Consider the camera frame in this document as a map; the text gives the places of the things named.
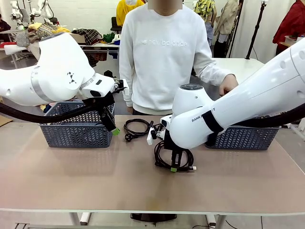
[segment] cardboard box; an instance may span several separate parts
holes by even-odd
[[[3,103],[3,99],[2,97],[0,96],[0,103]],[[0,115],[0,127],[11,122],[12,120],[9,119],[9,118],[6,118],[6,117],[3,117],[2,115]]]
[[[70,33],[70,35],[76,40],[78,44],[86,44],[84,35],[79,35],[74,33]]]

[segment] person in yellow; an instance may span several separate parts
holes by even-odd
[[[142,0],[121,0],[116,8],[116,22],[118,26],[122,26],[126,15],[133,9],[144,5]]]

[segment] floor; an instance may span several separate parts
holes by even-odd
[[[1,59],[0,68],[14,69],[14,65],[10,62],[10,57]],[[18,66],[26,67],[36,63],[35,59],[29,58],[18,62]],[[97,66],[96,72],[103,73],[105,66]],[[199,79],[192,78],[192,83],[202,83]],[[208,94],[213,99],[218,98],[217,88],[203,84]],[[116,98],[115,114],[125,115],[126,106],[121,95]],[[5,100],[5,104],[13,106],[19,110],[36,115],[43,115],[43,112],[38,107],[21,107],[15,103]],[[296,134],[289,129],[281,129],[277,136],[277,141],[290,154],[293,160],[305,171],[305,142],[303,142]],[[237,229],[260,229],[260,217],[228,217],[228,222]],[[15,223],[30,223],[30,224],[47,224],[47,225],[71,225],[71,220],[68,213],[20,213],[20,212],[2,212],[0,211],[0,229],[14,229]],[[129,214],[112,214],[112,213],[94,213],[90,220],[91,226],[130,226],[130,227],[157,227],[157,228],[185,228],[191,229],[195,225],[207,225],[204,216],[200,215],[179,215],[172,222],[158,223],[156,225],[149,223],[141,223],[133,221],[129,218]],[[265,229],[301,229],[305,225],[305,216],[289,216],[289,217],[263,217],[263,225]],[[225,224],[224,229],[230,229],[228,224]]]

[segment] chair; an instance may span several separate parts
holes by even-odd
[[[122,26],[118,26],[116,22],[116,17],[112,17],[111,22],[112,22],[112,28],[110,30],[115,31],[117,34],[119,34],[119,32],[122,31]]]

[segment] pants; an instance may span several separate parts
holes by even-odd
[[[150,114],[144,114],[144,113],[138,112],[136,110],[133,110],[132,115],[150,115]]]
[[[215,43],[214,46],[214,58],[225,58],[225,47],[227,45],[227,42],[220,43],[218,40]]]
[[[211,46],[212,40],[214,37],[214,29],[210,22],[205,23],[205,28],[206,28],[206,35],[208,36],[208,43],[209,43],[209,46]]]

